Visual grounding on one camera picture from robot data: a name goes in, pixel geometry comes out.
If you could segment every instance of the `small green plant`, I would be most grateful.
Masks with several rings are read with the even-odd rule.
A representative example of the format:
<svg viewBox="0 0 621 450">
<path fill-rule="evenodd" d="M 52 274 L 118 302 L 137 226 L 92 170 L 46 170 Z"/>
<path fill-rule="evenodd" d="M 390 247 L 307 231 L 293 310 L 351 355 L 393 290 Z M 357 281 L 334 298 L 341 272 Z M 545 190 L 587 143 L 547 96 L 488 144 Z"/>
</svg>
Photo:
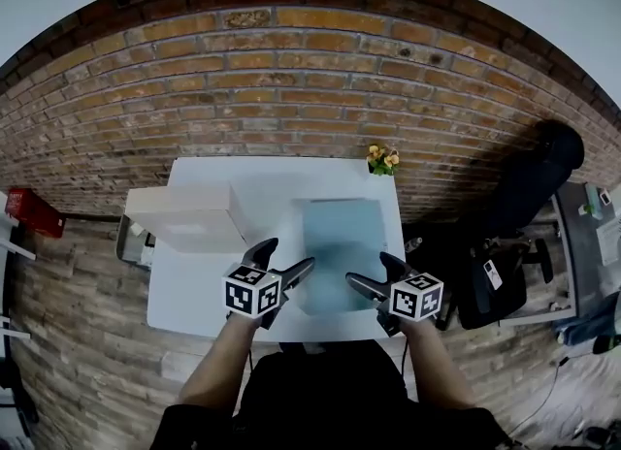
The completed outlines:
<svg viewBox="0 0 621 450">
<path fill-rule="evenodd" d="M 377 145 L 369 146 L 369 172 L 378 175 L 394 176 L 399 165 L 399 152 L 392 148 L 380 148 Z"/>
</svg>

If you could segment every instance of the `white cube with black markers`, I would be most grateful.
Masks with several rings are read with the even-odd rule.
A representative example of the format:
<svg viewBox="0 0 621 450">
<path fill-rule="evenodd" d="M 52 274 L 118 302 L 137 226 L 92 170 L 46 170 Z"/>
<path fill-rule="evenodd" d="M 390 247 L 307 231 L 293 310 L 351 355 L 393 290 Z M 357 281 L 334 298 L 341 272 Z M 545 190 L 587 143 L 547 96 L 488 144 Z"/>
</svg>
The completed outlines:
<svg viewBox="0 0 621 450">
<path fill-rule="evenodd" d="M 393 283 L 390 313 L 410 321 L 421 321 L 440 312 L 444 283 L 428 273 Z"/>
<path fill-rule="evenodd" d="M 222 277 L 224 307 L 257 318 L 280 305 L 281 276 L 234 264 Z"/>
</svg>

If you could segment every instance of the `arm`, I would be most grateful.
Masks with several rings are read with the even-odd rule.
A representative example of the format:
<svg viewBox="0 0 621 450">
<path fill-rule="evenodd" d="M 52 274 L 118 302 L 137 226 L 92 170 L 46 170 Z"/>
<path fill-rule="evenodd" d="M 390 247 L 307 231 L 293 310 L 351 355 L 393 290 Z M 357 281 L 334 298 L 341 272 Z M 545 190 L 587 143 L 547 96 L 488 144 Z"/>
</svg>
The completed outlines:
<svg viewBox="0 0 621 450">
<path fill-rule="evenodd" d="M 181 388 L 178 402 L 226 410 L 233 415 L 245 359 L 259 324 L 233 313 L 209 353 Z"/>
<path fill-rule="evenodd" d="M 418 398 L 440 408 L 474 407 L 474 392 L 431 321 L 401 321 L 401 331 L 408 339 Z"/>
</svg>

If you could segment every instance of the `red box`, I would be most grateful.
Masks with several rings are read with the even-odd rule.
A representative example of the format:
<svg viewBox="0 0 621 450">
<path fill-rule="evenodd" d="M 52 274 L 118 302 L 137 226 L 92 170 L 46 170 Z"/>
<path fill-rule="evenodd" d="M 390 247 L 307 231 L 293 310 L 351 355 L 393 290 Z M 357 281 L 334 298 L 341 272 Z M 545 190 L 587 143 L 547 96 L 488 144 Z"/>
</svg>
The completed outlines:
<svg viewBox="0 0 621 450">
<path fill-rule="evenodd" d="M 5 212 L 28 229 L 47 237 L 60 238 L 65 229 L 65 216 L 30 188 L 12 188 Z"/>
</svg>

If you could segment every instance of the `white desk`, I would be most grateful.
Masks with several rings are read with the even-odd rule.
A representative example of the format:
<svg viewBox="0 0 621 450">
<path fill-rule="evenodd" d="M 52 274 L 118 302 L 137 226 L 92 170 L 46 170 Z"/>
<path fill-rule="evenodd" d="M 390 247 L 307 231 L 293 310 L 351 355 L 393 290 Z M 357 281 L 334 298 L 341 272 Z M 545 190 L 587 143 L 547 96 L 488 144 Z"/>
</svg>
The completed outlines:
<svg viewBox="0 0 621 450">
<path fill-rule="evenodd" d="M 190 157 L 175 161 L 169 186 L 230 181 L 249 227 L 250 246 L 279 238 L 270 267 L 286 269 L 304 254 L 301 203 L 307 200 L 378 200 L 386 251 L 405 260 L 401 218 L 392 177 L 372 176 L 365 160 L 300 157 Z M 215 337 L 225 321 L 221 277 L 242 254 L 178 253 L 155 245 L 148 291 L 147 322 L 154 328 Z M 347 286 L 343 277 L 343 286 Z M 290 292 L 269 331 L 258 341 L 345 341 L 386 338 L 374 309 L 306 315 Z"/>
</svg>

